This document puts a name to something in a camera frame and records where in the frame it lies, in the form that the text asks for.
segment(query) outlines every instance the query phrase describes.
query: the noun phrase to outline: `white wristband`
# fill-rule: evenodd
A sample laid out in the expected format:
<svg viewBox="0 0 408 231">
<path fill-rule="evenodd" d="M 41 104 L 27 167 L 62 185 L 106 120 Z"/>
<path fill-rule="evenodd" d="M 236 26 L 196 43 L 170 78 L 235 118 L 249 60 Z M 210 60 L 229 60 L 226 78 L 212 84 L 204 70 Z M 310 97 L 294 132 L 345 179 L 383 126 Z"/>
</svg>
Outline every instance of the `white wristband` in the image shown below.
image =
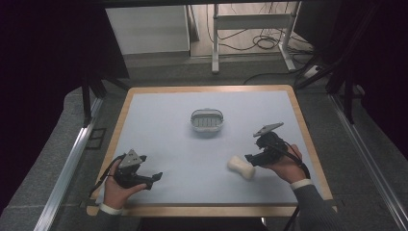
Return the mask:
<svg viewBox="0 0 408 231">
<path fill-rule="evenodd" d="M 99 205 L 99 209 L 110 215 L 121 215 L 123 211 L 122 209 L 117 210 L 117 209 L 111 208 L 104 203 L 101 203 Z"/>
<path fill-rule="evenodd" d="M 307 186 L 307 185 L 313 185 L 313 182 L 311 179 L 303 179 L 303 180 L 293 182 L 291 183 L 291 189 L 294 191 L 296 189 L 299 189 L 300 187 Z"/>
</svg>

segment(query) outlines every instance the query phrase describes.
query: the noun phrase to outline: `aluminum rail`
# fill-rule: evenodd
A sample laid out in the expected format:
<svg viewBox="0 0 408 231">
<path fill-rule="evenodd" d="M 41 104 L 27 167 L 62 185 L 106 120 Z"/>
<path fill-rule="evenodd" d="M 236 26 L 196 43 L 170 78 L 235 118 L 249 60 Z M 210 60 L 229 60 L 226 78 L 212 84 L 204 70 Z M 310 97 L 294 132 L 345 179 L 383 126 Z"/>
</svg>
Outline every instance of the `aluminum rail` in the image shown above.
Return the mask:
<svg viewBox="0 0 408 231">
<path fill-rule="evenodd" d="M 72 146 L 71 152 L 69 153 L 68 158 L 66 159 L 63 170 L 61 171 L 60 176 L 58 177 L 57 183 L 54 186 L 53 191 L 48 198 L 47 203 L 45 204 L 44 210 L 38 219 L 37 225 L 34 230 L 36 231 L 45 231 L 49 230 L 52 225 L 52 222 L 55 218 L 55 215 L 58 212 L 61 201 L 64 198 L 66 189 L 68 188 L 69 182 L 72 179 L 72 176 L 75 172 L 78 162 L 81 159 L 82 153 L 84 152 L 85 146 L 87 144 L 90 132 L 92 131 L 93 125 L 95 123 L 96 117 L 99 113 L 100 106 L 102 105 L 103 100 L 96 98 L 93 101 L 91 108 L 92 119 L 86 128 L 82 128 L 79 132 L 79 135 Z"/>
<path fill-rule="evenodd" d="M 363 161 L 363 164 L 366 166 L 366 169 L 368 170 L 375 187 L 378 189 L 388 209 L 390 210 L 390 213 L 393 216 L 396 225 L 398 226 L 399 230 L 407 231 L 408 217 L 402 203 L 396 196 L 393 188 L 390 186 L 390 184 L 388 184 L 387 179 L 384 177 L 377 163 L 372 158 L 369 149 L 366 147 L 366 144 L 358 133 L 356 127 L 353 124 L 350 124 L 348 122 L 348 119 L 345 117 L 343 113 L 343 105 L 340 102 L 339 98 L 333 95 L 329 95 L 329 98 L 334 104 L 337 114 L 342 121 L 346 132 L 350 135 L 350 138 L 354 146 L 356 147 L 357 152 L 359 153 Z"/>
</svg>

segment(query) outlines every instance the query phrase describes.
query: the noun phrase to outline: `beige object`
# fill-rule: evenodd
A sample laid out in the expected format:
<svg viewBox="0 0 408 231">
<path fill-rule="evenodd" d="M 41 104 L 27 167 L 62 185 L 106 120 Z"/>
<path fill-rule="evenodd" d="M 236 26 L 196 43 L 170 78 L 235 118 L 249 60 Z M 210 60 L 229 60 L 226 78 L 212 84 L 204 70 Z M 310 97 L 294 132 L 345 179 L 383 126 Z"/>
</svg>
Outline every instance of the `beige object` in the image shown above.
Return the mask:
<svg viewBox="0 0 408 231">
<path fill-rule="evenodd" d="M 233 156 L 227 165 L 230 169 L 239 172 L 243 178 L 247 180 L 250 180 L 255 174 L 255 167 L 247 162 L 244 162 L 238 156 Z"/>
</svg>

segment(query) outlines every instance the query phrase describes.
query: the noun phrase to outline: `gray carpet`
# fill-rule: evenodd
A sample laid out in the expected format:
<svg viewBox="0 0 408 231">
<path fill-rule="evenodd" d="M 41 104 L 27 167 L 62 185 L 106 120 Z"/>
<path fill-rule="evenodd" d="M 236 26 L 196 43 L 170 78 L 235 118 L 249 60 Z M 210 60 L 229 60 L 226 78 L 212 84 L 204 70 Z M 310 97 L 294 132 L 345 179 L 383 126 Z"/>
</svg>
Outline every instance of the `gray carpet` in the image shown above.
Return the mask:
<svg viewBox="0 0 408 231">
<path fill-rule="evenodd" d="M 189 61 L 187 64 L 156 62 L 150 66 L 129 67 L 131 79 L 123 82 L 132 87 L 241 85 L 256 74 L 286 72 L 279 58 L 267 57 L 260 61 L 245 57 L 225 59 L 220 64 L 218 75 L 211 73 L 211 65 L 206 60 Z M 293 77 L 294 74 L 263 75 L 247 84 L 291 85 Z M 331 101 L 324 93 L 324 83 L 323 79 L 298 91 L 297 99 L 340 217 L 349 230 L 398 230 Z M 72 178 L 52 230 L 92 230 L 92 217 L 87 216 L 85 211 L 85 206 L 89 203 L 89 189 L 99 172 L 126 96 L 124 90 L 108 82 L 104 84 L 108 95 L 104 99 L 94 130 L 104 130 L 105 137 L 101 143 L 89 141 L 89 148 L 85 150 Z M 58 125 L 9 207 L 4 210 L 0 218 L 0 230 L 33 230 L 81 129 L 82 116 L 81 91 L 75 90 L 66 97 Z M 408 163 L 370 120 L 359 100 L 354 102 L 354 118 L 375 161 L 400 200 L 408 204 L 408 183 L 405 180 Z M 268 229 L 282 230 L 287 219 L 267 218 Z M 137 218 L 123 217 L 120 230 L 136 230 L 138 222 Z"/>
</svg>

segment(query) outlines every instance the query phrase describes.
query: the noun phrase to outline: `white bone-shaped object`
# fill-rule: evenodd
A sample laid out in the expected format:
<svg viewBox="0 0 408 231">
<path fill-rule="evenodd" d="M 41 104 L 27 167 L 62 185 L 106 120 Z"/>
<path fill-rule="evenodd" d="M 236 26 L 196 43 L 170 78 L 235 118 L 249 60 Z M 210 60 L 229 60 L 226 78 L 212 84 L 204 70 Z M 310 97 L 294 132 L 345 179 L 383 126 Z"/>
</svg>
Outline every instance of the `white bone-shaped object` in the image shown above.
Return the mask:
<svg viewBox="0 0 408 231">
<path fill-rule="evenodd" d="M 228 164 L 228 168 L 237 171 L 243 178 L 249 180 L 255 174 L 255 167 L 247 162 L 244 162 L 240 157 L 233 156 Z"/>
</svg>

